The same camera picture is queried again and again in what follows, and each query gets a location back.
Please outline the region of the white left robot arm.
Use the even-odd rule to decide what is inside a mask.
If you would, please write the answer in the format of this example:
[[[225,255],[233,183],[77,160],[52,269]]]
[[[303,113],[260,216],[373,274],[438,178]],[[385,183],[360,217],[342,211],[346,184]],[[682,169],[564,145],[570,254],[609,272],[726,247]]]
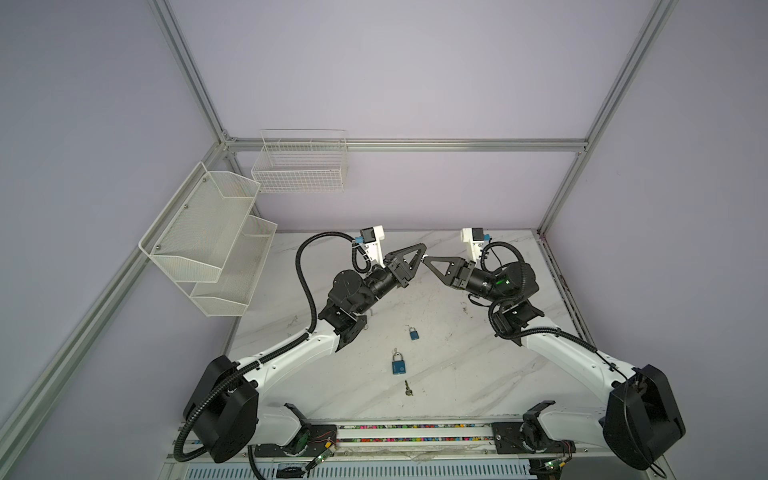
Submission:
[[[225,462],[252,444],[302,451],[310,423],[290,402],[261,405],[273,387],[300,369],[351,344],[364,330],[368,311],[415,277],[427,247],[417,243],[392,251],[366,273],[340,271],[323,309],[309,304],[311,321],[300,333],[271,349],[237,361],[221,355],[202,374],[184,411],[173,444],[175,461],[209,455]]]

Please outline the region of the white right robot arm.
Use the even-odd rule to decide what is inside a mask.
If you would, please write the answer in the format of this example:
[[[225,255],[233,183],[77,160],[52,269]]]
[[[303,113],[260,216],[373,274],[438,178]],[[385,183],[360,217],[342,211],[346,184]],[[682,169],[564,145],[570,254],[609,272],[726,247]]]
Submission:
[[[486,301],[496,337],[546,358],[599,400],[596,410],[539,402],[523,416],[527,449],[542,451],[556,441],[590,444],[610,449],[636,470],[648,470],[685,435],[666,375],[653,365],[638,368],[618,360],[546,317],[530,301],[539,287],[527,262],[496,271],[461,257],[427,256],[423,262],[444,285]]]

